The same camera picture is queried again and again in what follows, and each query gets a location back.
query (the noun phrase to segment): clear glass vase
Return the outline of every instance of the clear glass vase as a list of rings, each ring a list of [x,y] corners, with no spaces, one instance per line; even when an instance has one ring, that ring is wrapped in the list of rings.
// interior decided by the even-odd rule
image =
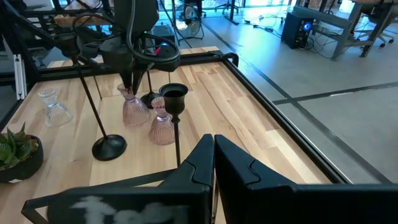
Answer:
[[[150,127],[149,140],[161,146],[172,144],[175,141],[174,126],[171,115],[166,112],[163,97],[152,100],[152,106],[156,117]]]
[[[118,90],[125,99],[123,104],[123,123],[128,126],[137,126],[145,123],[150,118],[147,106],[132,93],[132,87],[125,88],[124,84],[118,85]]]
[[[45,109],[45,123],[47,126],[61,126],[73,119],[73,115],[68,111],[68,108],[57,101],[57,92],[54,89],[44,89],[39,92],[39,96],[47,105]]]

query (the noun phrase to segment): blue light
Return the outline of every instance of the blue light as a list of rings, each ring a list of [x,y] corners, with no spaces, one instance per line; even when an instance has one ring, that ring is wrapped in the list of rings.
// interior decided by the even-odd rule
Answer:
[[[311,23],[310,22],[306,22],[306,23],[304,23],[303,29],[305,31],[308,31],[308,30],[311,29],[311,27],[312,27]]]

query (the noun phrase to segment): gray metal table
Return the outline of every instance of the gray metal table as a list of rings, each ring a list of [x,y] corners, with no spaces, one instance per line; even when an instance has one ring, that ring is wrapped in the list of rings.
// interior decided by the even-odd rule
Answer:
[[[335,48],[335,51],[333,52],[332,60],[335,60],[339,55],[343,53],[343,49],[345,47],[353,47],[353,46],[364,46],[364,49],[362,51],[362,54],[360,57],[366,57],[368,52],[371,50],[375,40],[377,37],[380,35],[382,32],[382,28],[384,27],[384,24],[387,22],[388,17],[390,16],[391,13],[391,6],[392,6],[392,0],[385,0],[384,4],[387,4],[387,7],[383,10],[381,14],[381,19],[379,23],[376,24],[375,28],[373,29],[372,34],[369,36],[368,40],[352,40],[349,39],[350,37],[350,32],[353,30],[355,24],[355,20],[361,16],[361,7],[363,4],[377,4],[380,2],[380,0],[357,0],[353,1],[355,2],[354,8],[351,11],[351,14],[349,15],[348,19],[340,18],[338,16],[326,14],[323,12],[325,9],[327,0],[323,0],[321,3],[321,7],[319,11],[309,9],[307,7],[302,7],[300,6],[301,0],[297,0],[296,5],[293,9],[294,12],[299,13],[304,16],[308,17],[314,17],[317,21],[322,21],[327,24],[339,27],[343,29],[343,33],[336,35],[336,34],[330,34],[328,32],[328,29],[322,27],[321,25],[314,25],[313,26],[313,32],[318,32],[321,35],[325,35],[333,40],[337,41],[337,46]]]

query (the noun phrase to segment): gray concrete floor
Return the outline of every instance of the gray concrete floor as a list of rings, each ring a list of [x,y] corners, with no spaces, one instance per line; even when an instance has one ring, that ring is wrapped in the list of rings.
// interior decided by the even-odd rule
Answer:
[[[267,16],[283,16],[285,10],[244,10],[244,18],[273,26],[281,34],[280,19]],[[260,14],[266,18],[256,21]],[[160,18],[159,22],[167,23],[165,15]],[[354,183],[398,182],[394,139],[398,131],[398,84],[393,83],[398,82],[398,44],[380,49],[378,40],[366,58],[358,57],[359,47],[352,47],[337,61],[331,61],[307,50],[292,50],[277,36],[244,24],[243,16],[235,18],[238,26],[221,17],[220,12],[209,11],[203,20],[205,38],[189,43],[192,47],[217,46],[224,53],[236,52],[241,60],[239,69]],[[366,22],[363,19],[358,27]],[[398,24],[386,32],[398,34]],[[326,45],[322,54],[330,57],[334,46]],[[182,41],[180,47],[188,45]],[[45,62],[63,59],[60,51],[53,49]],[[374,85],[381,86],[362,88]],[[347,89],[352,90],[333,94]]]

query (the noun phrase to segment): black round base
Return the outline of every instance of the black round base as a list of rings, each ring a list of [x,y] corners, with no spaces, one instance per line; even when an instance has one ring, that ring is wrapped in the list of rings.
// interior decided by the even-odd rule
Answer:
[[[122,136],[117,134],[110,134],[105,139],[100,138],[94,143],[93,146],[93,156],[99,161],[110,161],[116,159],[127,148],[127,142]]]
[[[149,108],[149,109],[154,109],[151,105],[152,100],[154,100],[157,97],[161,97],[160,94],[158,93],[154,93],[153,91],[150,91],[148,94],[145,94],[144,96],[141,97],[142,102],[145,103],[145,105]]]

